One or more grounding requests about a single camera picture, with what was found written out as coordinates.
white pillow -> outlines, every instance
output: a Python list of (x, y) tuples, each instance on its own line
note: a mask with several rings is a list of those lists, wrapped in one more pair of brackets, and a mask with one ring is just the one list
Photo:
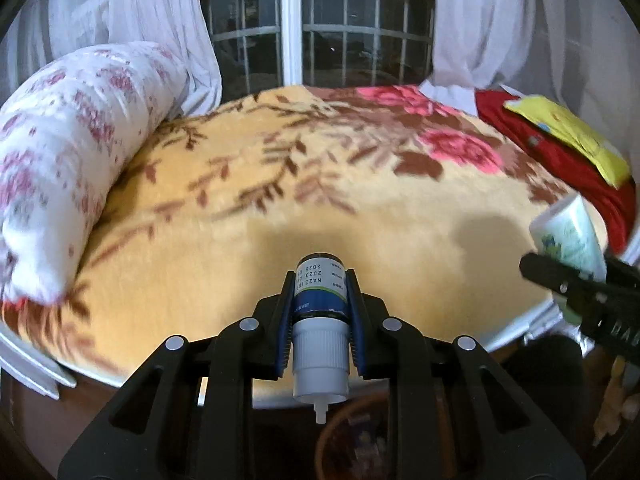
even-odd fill
[(91, 46), (35, 73), (0, 108), (3, 301), (62, 300), (107, 193), (186, 81), (157, 43)]

paper cup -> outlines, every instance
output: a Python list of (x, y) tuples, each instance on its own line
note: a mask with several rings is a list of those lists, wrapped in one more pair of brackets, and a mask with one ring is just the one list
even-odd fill
[[(594, 280), (605, 281), (607, 266), (580, 194), (568, 195), (549, 207), (531, 222), (529, 233), (538, 254), (584, 270), (592, 274)], [(580, 316), (567, 308), (564, 297), (554, 295), (554, 299), (568, 322), (580, 324)]]

floral blanket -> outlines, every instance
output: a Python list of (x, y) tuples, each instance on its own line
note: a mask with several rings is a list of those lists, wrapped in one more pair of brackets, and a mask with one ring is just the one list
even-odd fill
[(65, 301), (6, 304), (2, 318), (117, 383), (165, 337), (248, 316), (325, 251), (424, 334), (487, 335), (546, 298), (518, 262), (530, 221), (568, 191), (412, 86), (266, 91), (162, 124), (112, 189)]

yellow blanket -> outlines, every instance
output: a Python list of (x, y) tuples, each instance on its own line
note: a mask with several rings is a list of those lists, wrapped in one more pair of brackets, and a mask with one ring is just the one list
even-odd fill
[[(546, 298), (518, 261), (531, 219), (567, 192), (415, 88), (275, 89), (162, 125), (111, 191), (68, 298), (2, 318), (119, 383), (165, 337), (217, 334), (326, 251), (426, 335), (485, 335)], [(289, 383), (256, 395), (274, 387)]]

bottle label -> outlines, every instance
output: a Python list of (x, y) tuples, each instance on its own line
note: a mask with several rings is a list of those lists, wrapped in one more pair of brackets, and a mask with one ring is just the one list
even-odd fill
[[(565, 265), (589, 272), (594, 280), (603, 282), (606, 279), (607, 267), (598, 239), (593, 227), (585, 231), (579, 233), (575, 228), (574, 220), (569, 219), (564, 226), (556, 228), (555, 232), (540, 238), (541, 252)], [(566, 297), (559, 294), (554, 294), (553, 297), (565, 321), (575, 326), (582, 323), (582, 317), (567, 305)]]
[(296, 270), (293, 314), (338, 312), (348, 316), (344, 267), (331, 258), (311, 258)]

